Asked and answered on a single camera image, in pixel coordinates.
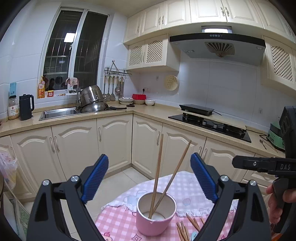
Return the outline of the orange dish soap bottle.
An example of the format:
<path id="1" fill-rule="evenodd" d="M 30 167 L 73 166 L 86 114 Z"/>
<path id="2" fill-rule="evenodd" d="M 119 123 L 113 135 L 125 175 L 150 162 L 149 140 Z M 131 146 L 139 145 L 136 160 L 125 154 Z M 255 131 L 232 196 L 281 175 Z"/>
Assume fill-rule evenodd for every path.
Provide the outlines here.
<path id="1" fill-rule="evenodd" d="M 46 89 L 46 83 L 44 81 L 44 77 L 41 76 L 41 80 L 38 84 L 38 98 L 44 98 L 45 97 L 45 89 Z"/>

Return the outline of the wooden chopstick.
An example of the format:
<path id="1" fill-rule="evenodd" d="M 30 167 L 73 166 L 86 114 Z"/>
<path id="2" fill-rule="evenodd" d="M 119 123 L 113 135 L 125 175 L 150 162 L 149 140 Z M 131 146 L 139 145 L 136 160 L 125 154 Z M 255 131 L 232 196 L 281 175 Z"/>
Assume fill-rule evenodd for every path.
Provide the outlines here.
<path id="1" fill-rule="evenodd" d="M 191 224 L 194 226 L 194 228 L 196 228 L 196 230 L 199 232 L 201 228 L 199 227 L 197 221 L 195 219 L 192 219 L 188 214 L 186 214 L 186 217 L 189 220 L 189 222 L 191 222 Z"/>
<path id="2" fill-rule="evenodd" d="M 182 162 L 184 161 L 185 155 L 186 155 L 186 153 L 187 153 L 187 151 L 188 151 L 188 149 L 189 149 L 189 147 L 191 145 L 191 142 L 192 141 L 189 140 L 189 142 L 188 142 L 188 144 L 187 144 L 187 146 L 186 146 L 186 148 L 185 148 L 185 150 L 184 150 L 184 152 L 183 152 L 183 154 L 182 154 L 182 156 L 181 156 L 181 158 L 179 160 L 179 163 L 178 163 L 177 167 L 174 170 L 174 173 L 172 174 L 172 176 L 170 178 L 170 181 L 168 182 L 167 186 L 165 187 L 165 190 L 163 191 L 163 193 L 162 193 L 161 197 L 159 198 L 158 202 L 153 206 L 151 216 L 156 212 L 158 206 L 161 204 L 161 201 L 163 200 L 164 196 L 166 195 L 168 189 L 170 188 L 170 185 L 172 184 L 172 182 L 173 182 L 173 180 L 174 180 L 174 178 L 175 178 L 175 176 L 176 176 Z"/>
<path id="3" fill-rule="evenodd" d="M 156 199 L 156 193 L 157 193 L 157 188 L 158 188 L 158 180 L 159 180 L 159 172 L 160 172 L 160 167 L 161 167 L 163 138 L 164 138 L 164 135 L 161 134 L 161 139 L 160 139 L 160 144 L 159 144 L 157 169 L 156 169 L 156 175 L 155 175 L 155 179 L 154 179 L 154 189 L 153 189 L 153 193 L 152 193 L 151 207 L 149 209 L 149 216 L 148 216 L 149 219 L 152 218 L 152 215 L 154 213 L 154 203 L 155 203 L 155 199 Z"/>
<path id="4" fill-rule="evenodd" d="M 182 221 L 180 222 L 180 224 L 181 224 L 181 234 L 182 234 L 183 240 L 190 241 L 190 237 L 187 232 L 187 227 L 184 225 Z"/>
<path id="5" fill-rule="evenodd" d="M 182 231 L 182 228 L 181 228 L 180 224 L 177 222 L 176 225 L 177 225 L 177 231 L 178 231 L 178 234 L 179 234 L 180 241 L 185 241 L 184 234 L 183 234 L 183 231 Z"/>

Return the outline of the light blue ceramic knife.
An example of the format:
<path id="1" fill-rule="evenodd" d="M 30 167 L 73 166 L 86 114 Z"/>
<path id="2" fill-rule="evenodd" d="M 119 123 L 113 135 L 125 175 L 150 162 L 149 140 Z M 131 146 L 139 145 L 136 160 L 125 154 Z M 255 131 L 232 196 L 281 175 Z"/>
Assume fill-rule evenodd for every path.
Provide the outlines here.
<path id="1" fill-rule="evenodd" d="M 191 234 L 191 241 L 194 241 L 194 239 L 197 237 L 198 235 L 198 232 L 197 231 L 194 231 L 192 234 Z"/>

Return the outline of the stainless steel stock pot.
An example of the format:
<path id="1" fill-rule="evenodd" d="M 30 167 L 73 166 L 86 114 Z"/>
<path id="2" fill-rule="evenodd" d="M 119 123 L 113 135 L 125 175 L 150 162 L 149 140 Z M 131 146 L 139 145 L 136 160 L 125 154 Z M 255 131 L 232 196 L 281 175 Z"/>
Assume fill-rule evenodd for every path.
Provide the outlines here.
<path id="1" fill-rule="evenodd" d="M 103 94 L 97 85 L 85 87 L 79 91 L 78 101 L 81 107 L 89 105 L 96 101 L 103 101 Z"/>

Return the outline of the black electric kettle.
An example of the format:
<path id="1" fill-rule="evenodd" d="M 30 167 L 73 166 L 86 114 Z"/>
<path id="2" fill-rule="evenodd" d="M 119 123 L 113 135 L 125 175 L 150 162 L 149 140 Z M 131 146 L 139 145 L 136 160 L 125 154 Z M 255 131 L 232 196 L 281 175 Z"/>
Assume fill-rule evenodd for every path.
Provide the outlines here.
<path id="1" fill-rule="evenodd" d="M 34 96 L 23 94 L 19 96 L 20 120 L 26 121 L 32 118 L 32 112 L 35 108 Z"/>

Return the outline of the light blue box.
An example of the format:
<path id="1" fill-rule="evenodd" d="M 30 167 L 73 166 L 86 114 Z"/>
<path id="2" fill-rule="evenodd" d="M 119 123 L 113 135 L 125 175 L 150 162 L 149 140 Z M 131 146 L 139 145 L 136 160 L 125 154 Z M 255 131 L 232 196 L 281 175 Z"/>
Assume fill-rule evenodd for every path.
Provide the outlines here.
<path id="1" fill-rule="evenodd" d="M 9 97 L 16 96 L 16 82 L 10 83 Z"/>

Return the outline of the black gas stove top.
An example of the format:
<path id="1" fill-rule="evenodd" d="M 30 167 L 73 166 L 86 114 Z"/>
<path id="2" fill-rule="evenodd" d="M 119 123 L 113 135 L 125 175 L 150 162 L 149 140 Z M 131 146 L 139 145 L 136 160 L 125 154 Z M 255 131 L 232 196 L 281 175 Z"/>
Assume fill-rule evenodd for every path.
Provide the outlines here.
<path id="1" fill-rule="evenodd" d="M 248 135 L 247 130 L 244 130 L 242 128 L 237 128 L 225 123 L 221 123 L 216 120 L 210 120 L 208 118 L 199 117 L 199 116 L 191 115 L 187 113 L 172 115 L 172 116 L 169 116 L 169 118 L 172 120 L 181 121 L 183 123 L 187 123 L 190 125 L 199 126 L 201 128 L 206 128 L 208 130 L 222 133 L 224 135 L 251 143 L 251 139 L 250 139 L 250 136 Z"/>

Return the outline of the cream lower cabinets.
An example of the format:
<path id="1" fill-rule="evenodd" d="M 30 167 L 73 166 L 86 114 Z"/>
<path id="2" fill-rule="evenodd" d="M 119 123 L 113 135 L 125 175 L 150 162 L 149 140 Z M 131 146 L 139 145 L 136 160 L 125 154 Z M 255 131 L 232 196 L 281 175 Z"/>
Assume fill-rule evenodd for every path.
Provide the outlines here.
<path id="1" fill-rule="evenodd" d="M 173 173 L 189 142 L 191 145 L 180 166 L 190 171 L 189 158 L 198 152 L 219 173 L 235 181 L 256 180 L 262 191 L 272 183 L 271 175 L 236 169 L 231 160 L 236 155 L 277 156 L 279 152 L 260 136 L 251 135 L 251 143 L 227 143 L 222 137 L 210 138 L 179 127 L 134 114 L 75 121 L 36 128 L 31 121 L 17 132 L 1 126 L 1 151 L 18 160 L 16 195 L 22 200 L 36 196 L 44 179 L 61 182 L 94 164 L 101 154 L 109 158 L 108 173 L 135 167 L 145 176 L 154 177 L 159 144 L 163 138 L 160 175 Z"/>

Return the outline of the red container on counter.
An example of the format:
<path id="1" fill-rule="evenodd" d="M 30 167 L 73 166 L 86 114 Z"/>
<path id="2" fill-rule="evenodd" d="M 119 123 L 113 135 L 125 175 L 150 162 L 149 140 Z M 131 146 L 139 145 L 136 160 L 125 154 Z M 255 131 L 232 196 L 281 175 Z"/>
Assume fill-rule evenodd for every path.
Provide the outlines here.
<path id="1" fill-rule="evenodd" d="M 133 94 L 132 98 L 134 100 L 146 100 L 147 99 L 145 94 Z"/>

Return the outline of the green electric cooker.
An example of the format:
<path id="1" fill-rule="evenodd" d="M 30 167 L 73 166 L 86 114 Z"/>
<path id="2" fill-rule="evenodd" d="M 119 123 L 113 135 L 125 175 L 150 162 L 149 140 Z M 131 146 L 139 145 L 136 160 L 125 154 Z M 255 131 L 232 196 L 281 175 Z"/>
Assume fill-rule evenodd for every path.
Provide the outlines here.
<path id="1" fill-rule="evenodd" d="M 270 128 L 267 134 L 267 139 L 277 150 L 285 152 L 285 144 L 282 140 L 282 134 L 278 121 L 270 124 Z"/>

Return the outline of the pink checkered tablecloth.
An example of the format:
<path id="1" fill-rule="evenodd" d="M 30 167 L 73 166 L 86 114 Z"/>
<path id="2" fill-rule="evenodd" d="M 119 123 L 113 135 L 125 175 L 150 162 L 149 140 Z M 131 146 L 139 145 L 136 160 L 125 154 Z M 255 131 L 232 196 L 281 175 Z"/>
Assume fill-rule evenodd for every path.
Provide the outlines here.
<path id="1" fill-rule="evenodd" d="M 184 225 L 191 238 L 198 233 L 187 217 L 151 221 L 123 206 L 104 208 L 95 225 L 106 240 L 180 240 L 178 225 Z"/>

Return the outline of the pink utensil holder cup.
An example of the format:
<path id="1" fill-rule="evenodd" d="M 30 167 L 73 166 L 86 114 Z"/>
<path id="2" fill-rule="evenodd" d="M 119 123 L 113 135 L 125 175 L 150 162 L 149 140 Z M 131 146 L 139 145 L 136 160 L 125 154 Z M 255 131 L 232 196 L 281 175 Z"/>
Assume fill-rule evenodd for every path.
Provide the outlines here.
<path id="1" fill-rule="evenodd" d="M 137 201 L 136 228 L 142 235 L 147 237 L 161 235 L 168 228 L 177 211 L 175 199 L 166 194 L 152 218 L 149 219 L 151 199 L 152 192 L 148 192 L 143 194 Z"/>

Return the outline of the black range hood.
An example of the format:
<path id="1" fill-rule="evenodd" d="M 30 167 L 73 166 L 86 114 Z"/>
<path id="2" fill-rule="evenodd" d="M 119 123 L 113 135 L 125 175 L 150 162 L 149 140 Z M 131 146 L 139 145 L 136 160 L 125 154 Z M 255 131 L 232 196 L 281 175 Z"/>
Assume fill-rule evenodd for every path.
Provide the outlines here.
<path id="1" fill-rule="evenodd" d="M 234 33 L 201 32 L 175 35 L 170 43 L 190 58 L 222 59 L 259 66 L 265 40 Z"/>

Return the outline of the white plastic bag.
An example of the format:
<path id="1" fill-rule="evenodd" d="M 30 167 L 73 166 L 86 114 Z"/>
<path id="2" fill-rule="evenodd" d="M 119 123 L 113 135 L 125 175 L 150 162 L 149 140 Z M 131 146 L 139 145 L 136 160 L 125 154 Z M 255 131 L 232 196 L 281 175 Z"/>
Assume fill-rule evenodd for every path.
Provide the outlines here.
<path id="1" fill-rule="evenodd" d="M 13 158 L 7 152 L 0 153 L 0 166 L 1 173 L 6 181 L 7 185 L 11 190 L 13 190 L 16 186 L 16 173 L 18 168 L 18 160 L 17 158 Z"/>

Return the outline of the white checkered fringed cloth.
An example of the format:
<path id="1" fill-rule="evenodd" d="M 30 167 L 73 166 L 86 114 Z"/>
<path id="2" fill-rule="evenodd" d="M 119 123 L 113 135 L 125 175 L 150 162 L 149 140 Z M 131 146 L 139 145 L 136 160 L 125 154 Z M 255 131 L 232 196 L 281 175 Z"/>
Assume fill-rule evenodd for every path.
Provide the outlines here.
<path id="1" fill-rule="evenodd" d="M 112 202 L 101 208 L 121 207 L 132 212 L 136 211 L 138 199 L 153 191 L 154 180 L 142 182 L 128 191 L 122 193 Z M 207 216 L 210 214 L 214 203 L 208 200 L 193 173 L 180 171 L 176 174 L 167 193 L 172 196 L 177 204 L 177 216 L 184 217 L 186 214 L 194 217 Z"/>

